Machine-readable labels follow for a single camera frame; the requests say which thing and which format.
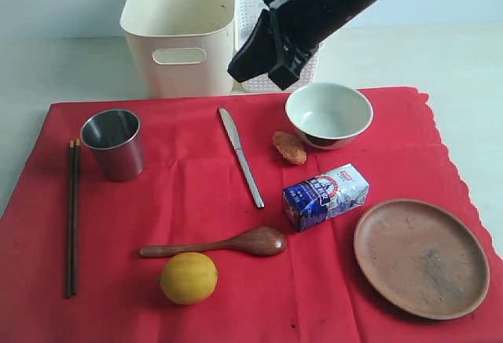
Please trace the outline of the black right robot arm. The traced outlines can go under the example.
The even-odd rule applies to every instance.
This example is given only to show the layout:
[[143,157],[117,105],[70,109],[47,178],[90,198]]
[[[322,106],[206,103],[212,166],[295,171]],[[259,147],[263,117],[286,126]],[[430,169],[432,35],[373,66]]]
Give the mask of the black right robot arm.
[[321,42],[377,0],[263,0],[266,8],[227,72],[239,83],[266,74],[281,90],[300,78]]

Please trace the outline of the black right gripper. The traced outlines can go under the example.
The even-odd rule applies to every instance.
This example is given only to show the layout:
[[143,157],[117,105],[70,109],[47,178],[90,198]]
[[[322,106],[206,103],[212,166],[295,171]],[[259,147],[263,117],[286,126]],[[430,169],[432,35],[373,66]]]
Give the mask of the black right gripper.
[[227,72],[239,83],[267,74],[281,90],[299,81],[321,39],[315,34],[324,0],[263,0],[252,33]]

